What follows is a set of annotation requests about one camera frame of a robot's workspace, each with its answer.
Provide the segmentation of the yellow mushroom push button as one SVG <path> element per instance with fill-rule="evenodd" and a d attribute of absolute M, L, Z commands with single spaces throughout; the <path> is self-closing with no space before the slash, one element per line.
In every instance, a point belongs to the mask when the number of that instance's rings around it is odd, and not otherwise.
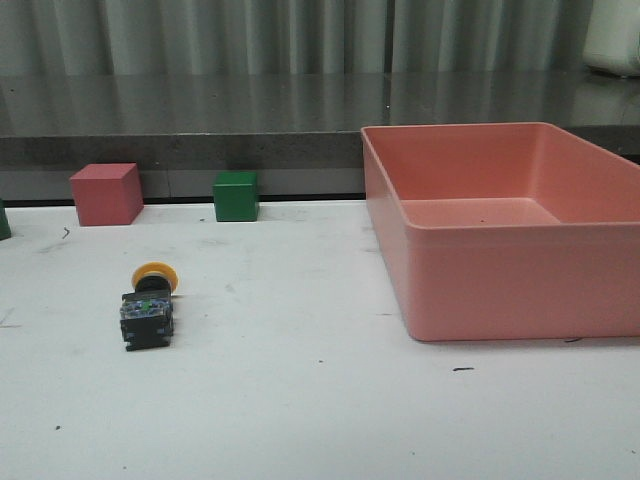
<path fill-rule="evenodd" d="M 121 296 L 120 329 L 126 350 L 168 347 L 174 334 L 173 293 L 176 271 L 153 261 L 139 266 L 131 277 L 133 291 Z"/>

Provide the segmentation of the pink plastic bin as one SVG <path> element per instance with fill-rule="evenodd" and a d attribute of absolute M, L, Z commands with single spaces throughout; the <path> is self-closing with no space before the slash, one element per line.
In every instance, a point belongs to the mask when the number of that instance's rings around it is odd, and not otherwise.
<path fill-rule="evenodd" d="M 540 122 L 361 135 L 367 207 L 411 337 L 638 334 L 635 163 Z"/>

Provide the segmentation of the white appliance in background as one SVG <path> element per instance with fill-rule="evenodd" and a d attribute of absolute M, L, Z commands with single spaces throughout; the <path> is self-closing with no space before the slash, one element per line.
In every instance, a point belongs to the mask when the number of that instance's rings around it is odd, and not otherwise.
<path fill-rule="evenodd" d="M 587 67 L 620 77 L 639 76 L 639 1 L 592 3 L 582 59 Z"/>

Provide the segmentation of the green cube block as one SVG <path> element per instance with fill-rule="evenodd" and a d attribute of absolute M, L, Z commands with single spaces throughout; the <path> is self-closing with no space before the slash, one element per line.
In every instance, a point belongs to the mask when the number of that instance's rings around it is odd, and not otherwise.
<path fill-rule="evenodd" d="M 222 171 L 213 184 L 218 222 L 255 222 L 259 214 L 258 176 L 253 171 Z"/>

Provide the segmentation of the grey stone counter ledge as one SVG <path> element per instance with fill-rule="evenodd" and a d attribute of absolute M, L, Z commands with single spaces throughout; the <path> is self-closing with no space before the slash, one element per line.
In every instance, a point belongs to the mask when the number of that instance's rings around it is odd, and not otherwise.
<path fill-rule="evenodd" d="M 189 202 L 222 170 L 269 200 L 360 199 L 365 126 L 542 121 L 639 157 L 639 83 L 587 71 L 6 76 L 1 196 L 64 205 L 91 163 L 138 166 L 144 197 Z"/>

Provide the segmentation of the dark green block at edge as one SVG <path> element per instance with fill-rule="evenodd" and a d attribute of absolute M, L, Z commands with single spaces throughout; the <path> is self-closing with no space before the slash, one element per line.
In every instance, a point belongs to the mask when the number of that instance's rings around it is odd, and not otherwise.
<path fill-rule="evenodd" d="M 11 227 L 3 200 L 0 200 L 0 240 L 9 239 L 12 236 Z"/>

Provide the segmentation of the pink cube block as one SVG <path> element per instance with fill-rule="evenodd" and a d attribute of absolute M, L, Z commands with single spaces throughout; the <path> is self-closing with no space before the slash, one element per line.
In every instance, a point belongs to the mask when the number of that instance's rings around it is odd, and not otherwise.
<path fill-rule="evenodd" d="M 89 164 L 69 181 L 81 226 L 129 225 L 144 208 L 135 163 Z"/>

